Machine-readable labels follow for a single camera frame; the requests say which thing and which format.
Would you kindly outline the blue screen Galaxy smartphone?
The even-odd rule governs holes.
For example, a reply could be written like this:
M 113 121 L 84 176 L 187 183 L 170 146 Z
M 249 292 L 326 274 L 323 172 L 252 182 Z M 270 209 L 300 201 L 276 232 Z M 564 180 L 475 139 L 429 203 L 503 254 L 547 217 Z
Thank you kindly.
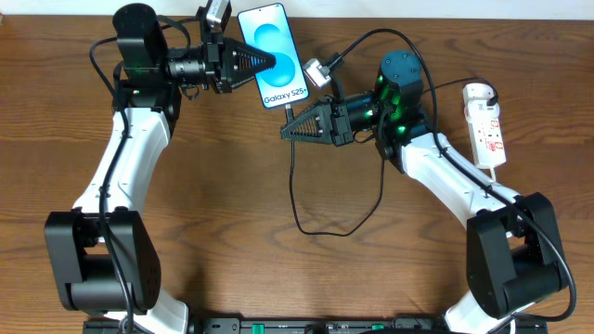
M 275 3 L 244 10 L 238 20 L 245 43 L 275 57 L 273 68 L 255 75 L 264 107 L 274 109 L 307 99 L 309 89 L 284 6 Z

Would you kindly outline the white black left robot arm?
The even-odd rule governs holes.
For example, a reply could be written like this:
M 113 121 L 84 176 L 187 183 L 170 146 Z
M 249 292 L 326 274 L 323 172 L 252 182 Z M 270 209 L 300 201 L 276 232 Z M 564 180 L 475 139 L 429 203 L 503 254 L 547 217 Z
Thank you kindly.
M 161 262 L 142 220 L 157 161 L 168 146 L 184 99 L 203 90 L 227 94 L 274 67 L 275 58 L 224 35 L 232 7 L 201 6 L 197 43 L 167 45 L 164 31 L 183 31 L 146 4 L 112 18 L 121 54 L 104 78 L 112 97 L 112 130 L 97 171 L 65 212 L 51 212 L 45 243 L 62 306 L 94 317 L 111 333 L 196 333 L 190 308 L 161 285 Z

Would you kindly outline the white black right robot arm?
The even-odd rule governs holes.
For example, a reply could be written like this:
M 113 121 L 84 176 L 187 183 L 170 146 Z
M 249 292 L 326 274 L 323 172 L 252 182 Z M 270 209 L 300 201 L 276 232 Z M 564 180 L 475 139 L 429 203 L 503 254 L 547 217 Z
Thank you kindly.
M 461 156 L 420 104 L 435 87 L 418 52 L 384 57 L 371 91 L 346 96 L 335 71 L 336 55 L 311 59 L 303 68 L 317 87 L 330 86 L 299 114 L 289 114 L 281 136 L 292 143 L 343 146 L 369 130 L 384 163 L 427 187 L 466 232 L 468 292 L 441 317 L 455 333 L 514 333 L 548 322 L 528 308 L 567 290 L 576 297 L 551 202 L 502 186 Z

